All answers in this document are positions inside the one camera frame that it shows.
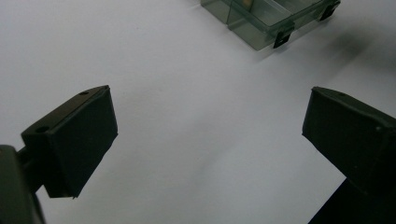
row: transparent container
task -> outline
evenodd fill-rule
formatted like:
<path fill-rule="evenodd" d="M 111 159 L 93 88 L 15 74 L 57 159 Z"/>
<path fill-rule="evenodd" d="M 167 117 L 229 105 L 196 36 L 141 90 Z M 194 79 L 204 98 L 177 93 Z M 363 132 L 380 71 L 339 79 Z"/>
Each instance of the transparent container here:
<path fill-rule="evenodd" d="M 283 45 L 294 30 L 330 17 L 339 4 L 339 0 L 201 0 L 255 50 Z"/>

